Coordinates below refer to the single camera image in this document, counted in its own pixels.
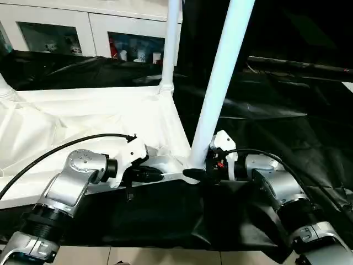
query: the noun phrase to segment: white pole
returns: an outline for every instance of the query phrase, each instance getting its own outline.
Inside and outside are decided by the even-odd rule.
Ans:
[[[255,0],[231,0],[197,124],[188,166],[204,168]]]
[[[164,57],[160,92],[173,91],[175,49],[178,35],[180,0],[168,0],[167,34],[164,42]]]

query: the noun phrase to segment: black plastic sheet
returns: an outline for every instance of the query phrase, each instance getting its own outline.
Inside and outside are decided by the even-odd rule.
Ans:
[[[84,87],[150,86],[160,68],[112,59],[14,52],[0,72],[18,91]],[[175,75],[174,101],[192,142],[205,80]],[[353,248],[352,224],[311,183],[320,181],[353,219],[353,94],[339,82],[234,75],[217,130],[237,147],[280,156],[302,178],[340,236]],[[262,250],[282,262],[291,252],[286,234],[252,183],[188,185],[182,181],[85,197],[63,245],[184,247],[217,251]],[[0,240],[18,229],[31,206],[0,211]]]

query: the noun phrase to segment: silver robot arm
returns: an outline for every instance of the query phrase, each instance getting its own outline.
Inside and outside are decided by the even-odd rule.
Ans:
[[[1,252],[0,265],[53,262],[60,238],[75,216],[88,185],[112,178],[119,178],[113,181],[119,185],[125,169],[134,161],[148,158],[145,145],[136,140],[131,141],[133,148],[125,149],[117,160],[84,149],[71,152],[62,172],[50,181],[20,231],[12,235]]]
[[[214,151],[231,150],[234,142],[227,139],[230,137],[224,131],[217,133],[210,148]],[[353,265],[350,248],[281,163],[266,155],[249,154],[245,158],[245,169],[248,179],[255,181],[270,198],[273,209],[290,235],[290,244],[300,255],[297,264]]]

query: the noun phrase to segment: floor tile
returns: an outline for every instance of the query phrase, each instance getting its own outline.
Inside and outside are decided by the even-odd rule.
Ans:
[[[54,265],[106,265],[110,247],[60,247]]]
[[[108,265],[114,265],[119,261],[131,265],[221,265],[220,253],[213,251],[111,248]]]
[[[222,265],[277,265],[277,262],[271,260],[261,251],[237,251],[221,252]],[[295,265],[298,257],[294,252],[284,262],[284,265]]]

